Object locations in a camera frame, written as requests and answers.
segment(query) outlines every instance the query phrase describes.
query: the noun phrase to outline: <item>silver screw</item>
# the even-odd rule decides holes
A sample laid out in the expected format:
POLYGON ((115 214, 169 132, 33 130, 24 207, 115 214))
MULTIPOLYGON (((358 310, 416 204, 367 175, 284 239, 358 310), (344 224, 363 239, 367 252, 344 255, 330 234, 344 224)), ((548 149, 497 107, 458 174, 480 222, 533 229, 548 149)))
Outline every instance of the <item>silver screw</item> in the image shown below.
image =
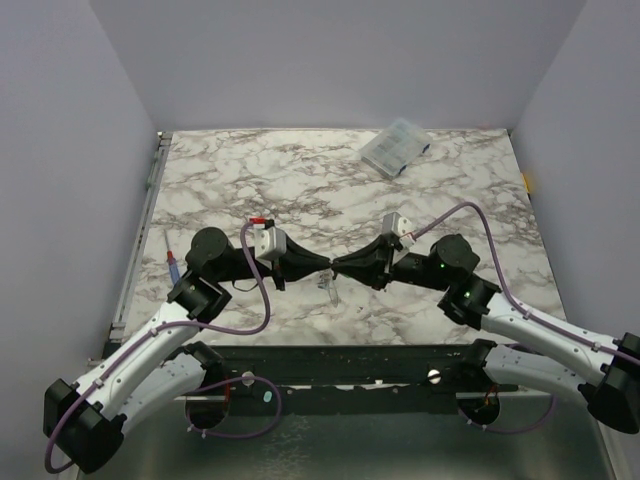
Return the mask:
MULTIPOLYGON (((255 375, 252 372, 246 371, 242 374, 242 377, 254 377, 255 375)), ((245 387, 250 387, 251 385, 253 385, 255 383, 255 380, 251 379, 251 380, 243 380, 242 384, 245 387)))
POLYGON ((440 383, 440 380, 442 380, 442 374, 435 369, 429 370, 429 373, 427 373, 427 380, 429 380, 430 384, 437 385, 440 383))

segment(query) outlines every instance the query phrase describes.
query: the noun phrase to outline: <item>screw head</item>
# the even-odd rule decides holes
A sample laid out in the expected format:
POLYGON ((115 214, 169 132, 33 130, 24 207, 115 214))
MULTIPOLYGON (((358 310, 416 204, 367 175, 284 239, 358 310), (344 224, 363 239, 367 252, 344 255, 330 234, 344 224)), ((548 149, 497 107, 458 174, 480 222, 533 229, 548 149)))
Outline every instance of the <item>screw head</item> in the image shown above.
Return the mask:
POLYGON ((442 374, 435 369, 429 370, 429 373, 427 373, 427 380, 429 380, 430 384, 437 385, 440 383, 440 380, 442 380, 442 374))

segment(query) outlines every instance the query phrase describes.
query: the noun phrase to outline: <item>metal frame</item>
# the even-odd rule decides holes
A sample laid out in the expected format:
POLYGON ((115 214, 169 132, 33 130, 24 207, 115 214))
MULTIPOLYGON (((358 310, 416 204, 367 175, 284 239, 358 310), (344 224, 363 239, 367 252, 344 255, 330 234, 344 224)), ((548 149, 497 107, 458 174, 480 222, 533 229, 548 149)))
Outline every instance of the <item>metal frame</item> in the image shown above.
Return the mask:
MULTIPOLYGON (((149 226, 151 219, 153 218, 153 210, 158 200, 158 194, 160 192, 160 181, 164 174, 164 168, 169 156, 169 149, 171 147, 171 141, 173 139, 172 132, 162 132, 160 134, 160 142, 158 144, 158 150, 155 152, 153 162, 151 164, 151 172, 147 179, 147 196, 144 200, 142 209, 142 216, 138 229, 136 231, 135 242, 129 257, 129 263, 127 265, 127 274, 125 282, 118 297, 118 304, 116 306, 116 312, 111 323, 112 330, 123 329, 126 323, 126 318, 129 315, 129 309, 131 308, 131 300, 133 298, 135 281, 138 278, 138 272, 140 265, 142 264, 142 254, 144 252, 144 246, 147 243, 147 237, 149 235, 149 226)), ((114 340, 121 339, 117 333, 113 333, 109 338, 114 340)))

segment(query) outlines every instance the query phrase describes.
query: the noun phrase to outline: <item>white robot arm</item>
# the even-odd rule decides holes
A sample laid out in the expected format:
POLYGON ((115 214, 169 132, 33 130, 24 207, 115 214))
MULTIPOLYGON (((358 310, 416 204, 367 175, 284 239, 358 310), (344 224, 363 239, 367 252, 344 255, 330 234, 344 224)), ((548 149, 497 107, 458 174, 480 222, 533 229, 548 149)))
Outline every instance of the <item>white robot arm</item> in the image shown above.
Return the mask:
MULTIPOLYGON (((171 355, 202 328, 251 334, 266 327, 269 304, 263 285, 263 325, 246 332, 209 325, 231 298, 220 282, 253 276, 260 285, 262 277, 271 276, 284 290, 285 282, 327 269, 377 290, 399 281, 445 292, 438 306, 454 322, 512 338, 536 352, 486 342, 476 363, 463 366, 480 372, 482 385, 523 385, 554 393, 586 404, 596 419, 620 431, 640 429, 640 338, 626 334, 616 340, 589 332, 513 299, 473 274, 479 258, 460 235, 443 237, 428 256, 412 254, 417 235, 411 223, 391 214, 372 244, 331 262, 295 244, 273 222, 253 223, 265 227, 256 229, 255 250, 244 241, 247 226, 242 250, 233 249, 219 229, 199 232, 187 254, 189 269, 158 312, 98 367, 71 385, 62 380, 51 385, 44 418, 49 457, 56 444, 83 471, 93 472, 142 419, 177 396, 209 384, 207 373, 216 370, 218 379, 225 378, 220 376, 219 359, 189 351, 171 355)), ((475 388, 475 380, 460 378, 456 388, 477 391, 469 390, 475 388)), ((435 383, 424 380, 419 384, 435 383)), ((367 387, 366 382, 373 380, 363 380, 361 386, 367 387)), ((376 381, 370 388, 384 386, 376 381)), ((49 471, 59 471, 50 467, 47 463, 49 471)))

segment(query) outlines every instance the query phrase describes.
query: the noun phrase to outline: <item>white wall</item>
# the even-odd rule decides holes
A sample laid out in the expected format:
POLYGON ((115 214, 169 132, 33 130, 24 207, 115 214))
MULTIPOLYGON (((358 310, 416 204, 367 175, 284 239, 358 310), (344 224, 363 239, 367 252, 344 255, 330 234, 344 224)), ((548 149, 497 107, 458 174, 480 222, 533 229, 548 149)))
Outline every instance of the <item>white wall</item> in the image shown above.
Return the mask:
POLYGON ((567 317, 639 334, 640 2, 587 2, 512 140, 567 317))
POLYGON ((513 127, 584 0, 92 0, 161 129, 513 127))
POLYGON ((50 478, 43 394, 99 353, 157 138, 86 0, 0 8, 0 478, 50 478))

